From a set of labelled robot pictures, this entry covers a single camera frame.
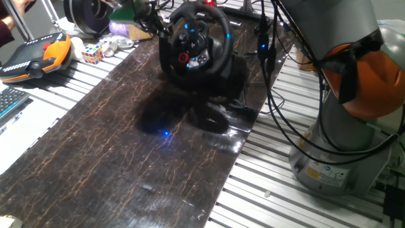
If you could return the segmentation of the bare person hand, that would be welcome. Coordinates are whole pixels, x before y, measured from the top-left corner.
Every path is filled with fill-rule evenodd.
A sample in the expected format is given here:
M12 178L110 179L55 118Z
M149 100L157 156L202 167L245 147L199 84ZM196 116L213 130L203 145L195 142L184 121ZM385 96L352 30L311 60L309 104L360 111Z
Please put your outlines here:
M26 12L35 4L36 0L13 0L17 10L24 17ZM7 12L1 3L1 33L10 32L15 28L13 17Z

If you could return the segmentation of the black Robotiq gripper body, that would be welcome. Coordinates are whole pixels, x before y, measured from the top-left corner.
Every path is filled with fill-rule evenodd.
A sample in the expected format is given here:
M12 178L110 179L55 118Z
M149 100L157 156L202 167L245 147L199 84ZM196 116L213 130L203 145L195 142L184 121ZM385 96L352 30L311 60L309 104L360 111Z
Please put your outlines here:
M134 22L144 32L162 32L165 23L158 10L156 3L134 3Z

